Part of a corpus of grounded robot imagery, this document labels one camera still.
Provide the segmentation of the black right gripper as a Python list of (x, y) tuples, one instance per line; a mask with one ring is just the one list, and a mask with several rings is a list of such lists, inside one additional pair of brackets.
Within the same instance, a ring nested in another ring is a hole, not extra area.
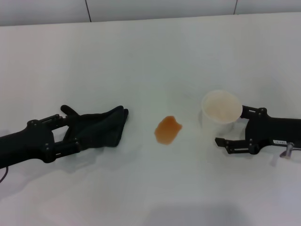
[(286, 146), (288, 143), (301, 149), (301, 119), (275, 118), (268, 115), (266, 108), (245, 105), (240, 118), (248, 119), (245, 140), (215, 138), (217, 146), (225, 148), (228, 154), (258, 154), (266, 146)]

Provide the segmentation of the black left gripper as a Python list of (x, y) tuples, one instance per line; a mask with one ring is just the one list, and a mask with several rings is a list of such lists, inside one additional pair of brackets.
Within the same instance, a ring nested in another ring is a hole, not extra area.
[(82, 148), (77, 138), (55, 143), (51, 127), (64, 126), (67, 126), (67, 119), (55, 114), (31, 120), (25, 129), (0, 137), (0, 169), (30, 159), (50, 163), (56, 158), (79, 153)]

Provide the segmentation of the clear plastic cup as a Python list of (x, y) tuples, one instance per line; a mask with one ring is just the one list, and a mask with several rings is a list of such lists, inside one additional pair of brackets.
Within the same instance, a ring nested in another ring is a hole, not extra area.
[(214, 139), (228, 134), (240, 118), (240, 100), (225, 90), (208, 92), (201, 102), (200, 123), (204, 133)]

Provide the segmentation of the dark cloth rag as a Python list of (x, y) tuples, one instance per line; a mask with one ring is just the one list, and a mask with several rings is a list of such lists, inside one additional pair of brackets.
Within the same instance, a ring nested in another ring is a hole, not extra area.
[(72, 119), (63, 141), (76, 140), (83, 150), (116, 147), (129, 114), (121, 105), (105, 113), (79, 115), (67, 105), (61, 106), (61, 111)]

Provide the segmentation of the brown liquid stain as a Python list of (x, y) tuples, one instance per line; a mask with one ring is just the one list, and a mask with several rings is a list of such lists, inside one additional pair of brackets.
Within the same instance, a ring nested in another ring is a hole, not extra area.
[(163, 145), (171, 144), (182, 129), (174, 116), (165, 117), (156, 127), (154, 135), (156, 141)]

